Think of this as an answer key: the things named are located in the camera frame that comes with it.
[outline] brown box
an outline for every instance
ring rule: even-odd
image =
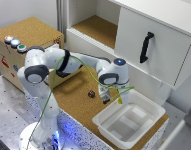
[[[59,47],[64,48],[64,35],[34,17],[0,29],[0,71],[5,78],[22,91],[23,88],[18,80],[17,71],[24,66],[26,54],[20,54],[16,49],[12,49],[10,45],[6,45],[4,39],[7,35],[12,35],[15,39],[19,39],[21,44],[26,45],[27,48],[34,45],[47,48],[58,42]]]

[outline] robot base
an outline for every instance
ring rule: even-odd
[[[44,148],[37,148],[34,146],[34,142],[29,142],[29,146],[28,149],[27,145],[28,145],[28,140],[30,138],[30,135],[32,134],[32,131],[34,130],[35,126],[36,126],[37,122],[30,124],[29,126],[27,126],[20,134],[20,138],[19,138],[19,150],[44,150]],[[60,136],[59,139],[59,143],[60,143],[60,150],[62,150],[62,147],[64,146],[64,142],[65,139],[64,137]]]

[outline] cabinet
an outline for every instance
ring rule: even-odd
[[[166,4],[166,0],[80,0],[79,3],[69,0],[68,49],[95,56],[122,57],[130,66],[176,89],[191,74],[191,6],[182,1]],[[148,60],[140,63],[148,32],[154,37],[149,40]]]

